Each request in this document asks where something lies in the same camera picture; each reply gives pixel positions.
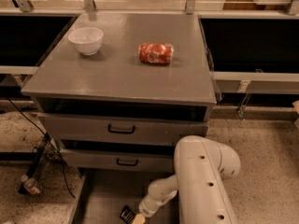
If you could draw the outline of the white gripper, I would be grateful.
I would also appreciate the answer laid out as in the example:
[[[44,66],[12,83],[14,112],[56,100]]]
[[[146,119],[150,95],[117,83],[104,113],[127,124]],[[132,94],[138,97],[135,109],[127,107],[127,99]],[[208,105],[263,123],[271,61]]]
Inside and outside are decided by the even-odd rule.
[[[146,195],[139,204],[139,211],[143,216],[137,214],[132,224],[145,224],[145,217],[152,217],[162,205],[161,201],[154,200],[149,195]]]

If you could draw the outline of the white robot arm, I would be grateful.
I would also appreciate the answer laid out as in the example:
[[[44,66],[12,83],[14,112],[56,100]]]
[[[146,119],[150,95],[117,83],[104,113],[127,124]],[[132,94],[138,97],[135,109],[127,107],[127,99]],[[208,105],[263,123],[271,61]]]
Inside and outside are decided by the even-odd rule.
[[[238,154],[225,144],[189,135],[174,152],[175,173],[152,181],[133,224],[144,224],[158,209],[179,198],[179,224],[238,224],[222,180],[240,171]]]

